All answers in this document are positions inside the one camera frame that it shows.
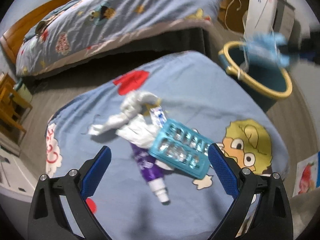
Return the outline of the wooden side table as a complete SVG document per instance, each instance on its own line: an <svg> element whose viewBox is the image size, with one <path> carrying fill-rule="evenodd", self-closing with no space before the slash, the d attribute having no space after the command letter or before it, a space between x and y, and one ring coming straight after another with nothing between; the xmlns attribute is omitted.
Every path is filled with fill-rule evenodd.
<svg viewBox="0 0 320 240"><path fill-rule="evenodd" d="M23 115L32 105L14 90L16 82L8 73L1 73L1 133L17 145L27 130L22 126Z"/></svg>

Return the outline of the blue cartoon blanket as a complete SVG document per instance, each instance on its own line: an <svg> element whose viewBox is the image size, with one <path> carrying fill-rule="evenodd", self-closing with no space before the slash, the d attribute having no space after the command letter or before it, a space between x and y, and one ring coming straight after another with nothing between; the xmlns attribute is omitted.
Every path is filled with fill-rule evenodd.
<svg viewBox="0 0 320 240"><path fill-rule="evenodd" d="M89 127L120 111L131 90L158 96L174 119L217 143L241 167L285 176L289 154L272 122L255 101L216 63L194 52L170 54L81 94L61 107L47 130L47 173L65 175L103 147L112 161L92 202L112 239L207 239L233 199L210 169L204 180L178 172L165 175L170 203L163 205L139 172L128 141Z"/></svg>

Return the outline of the white crumpled tissue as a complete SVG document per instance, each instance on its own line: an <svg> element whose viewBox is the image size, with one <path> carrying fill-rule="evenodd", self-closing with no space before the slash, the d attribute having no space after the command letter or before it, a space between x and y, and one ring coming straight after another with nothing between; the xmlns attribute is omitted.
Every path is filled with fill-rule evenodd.
<svg viewBox="0 0 320 240"><path fill-rule="evenodd" d="M99 136L114 129L116 135L144 149L149 149L160 126L148 124L142 114L143 108L149 105L158 106L160 98L146 91L132 90L120 105L120 113L111 115L104 124L91 125L89 135Z"/></svg>

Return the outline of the blue white sachet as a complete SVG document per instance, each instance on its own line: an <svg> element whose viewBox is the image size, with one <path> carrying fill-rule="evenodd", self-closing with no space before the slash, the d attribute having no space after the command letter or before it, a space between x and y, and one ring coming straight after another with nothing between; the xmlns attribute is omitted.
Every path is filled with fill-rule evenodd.
<svg viewBox="0 0 320 240"><path fill-rule="evenodd" d="M153 125L162 128L167 122L167 118L161 106L151 108L149 113Z"/></svg>

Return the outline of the white cabinet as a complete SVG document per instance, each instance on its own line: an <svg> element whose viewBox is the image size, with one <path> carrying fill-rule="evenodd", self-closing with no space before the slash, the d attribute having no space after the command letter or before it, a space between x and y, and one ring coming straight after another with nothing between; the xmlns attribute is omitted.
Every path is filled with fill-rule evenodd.
<svg viewBox="0 0 320 240"><path fill-rule="evenodd" d="M295 7L285 0L249 0L244 37L274 31L289 39L294 22Z"/></svg>

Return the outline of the white green bucket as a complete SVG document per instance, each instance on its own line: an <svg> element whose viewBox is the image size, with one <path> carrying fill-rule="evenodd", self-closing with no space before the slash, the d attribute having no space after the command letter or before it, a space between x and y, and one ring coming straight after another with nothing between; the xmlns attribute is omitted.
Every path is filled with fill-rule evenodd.
<svg viewBox="0 0 320 240"><path fill-rule="evenodd" d="M26 87L22 79L19 79L14 85L14 90L23 98L26 102L31 103L32 101L32 94L29 89Z"/></svg>

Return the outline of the bed with cartoon duvet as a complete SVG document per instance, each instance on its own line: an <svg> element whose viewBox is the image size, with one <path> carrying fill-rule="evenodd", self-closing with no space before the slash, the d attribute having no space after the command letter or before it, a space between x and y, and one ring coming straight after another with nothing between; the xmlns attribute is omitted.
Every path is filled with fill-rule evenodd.
<svg viewBox="0 0 320 240"><path fill-rule="evenodd" d="M209 29L221 1L72 0L25 35L16 75L37 76L167 31Z"/></svg>

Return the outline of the teal pill blister pack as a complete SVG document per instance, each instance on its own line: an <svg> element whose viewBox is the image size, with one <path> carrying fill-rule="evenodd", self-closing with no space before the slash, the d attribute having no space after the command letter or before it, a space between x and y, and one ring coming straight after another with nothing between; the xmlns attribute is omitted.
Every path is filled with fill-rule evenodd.
<svg viewBox="0 0 320 240"><path fill-rule="evenodd" d="M169 119L157 134L149 154L196 179L203 179L210 167L208 148L212 143L182 123Z"/></svg>

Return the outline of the strawberry picture card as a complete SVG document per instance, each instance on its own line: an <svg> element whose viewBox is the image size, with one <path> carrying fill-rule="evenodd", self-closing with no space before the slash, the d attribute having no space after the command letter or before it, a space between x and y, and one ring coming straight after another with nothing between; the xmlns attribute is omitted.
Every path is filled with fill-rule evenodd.
<svg viewBox="0 0 320 240"><path fill-rule="evenodd" d="M319 187L319 152L297 164L293 197Z"/></svg>

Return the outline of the purple spray bottle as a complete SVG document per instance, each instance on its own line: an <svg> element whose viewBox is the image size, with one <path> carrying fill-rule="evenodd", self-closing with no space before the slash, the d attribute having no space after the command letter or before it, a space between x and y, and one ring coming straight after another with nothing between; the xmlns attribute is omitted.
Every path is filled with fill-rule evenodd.
<svg viewBox="0 0 320 240"><path fill-rule="evenodd" d="M156 159L149 155L147 149L140 148L133 143L130 145L140 174L148 184L150 190L161 203L170 202L163 172L162 169L156 165Z"/></svg>

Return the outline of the teal yellow-rimmed trash bin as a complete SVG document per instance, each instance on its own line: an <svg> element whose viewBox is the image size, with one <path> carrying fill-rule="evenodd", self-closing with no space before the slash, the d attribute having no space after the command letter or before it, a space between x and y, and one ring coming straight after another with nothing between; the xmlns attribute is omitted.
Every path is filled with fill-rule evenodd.
<svg viewBox="0 0 320 240"><path fill-rule="evenodd" d="M256 63L250 63L247 72L240 69L240 64L245 63L244 45L245 43L240 41L227 42L218 52L218 58L226 74L267 112L276 102L291 95L291 77L283 68L264 68Z"/></svg>

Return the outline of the wooden headboard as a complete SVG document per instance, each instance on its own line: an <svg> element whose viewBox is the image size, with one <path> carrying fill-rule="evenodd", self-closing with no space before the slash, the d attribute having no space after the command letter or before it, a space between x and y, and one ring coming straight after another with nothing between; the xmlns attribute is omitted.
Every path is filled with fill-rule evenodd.
<svg viewBox="0 0 320 240"><path fill-rule="evenodd" d="M51 0L29 12L14 23L2 36L2 48L11 63L16 64L19 49L28 31L54 9L71 0Z"/></svg>

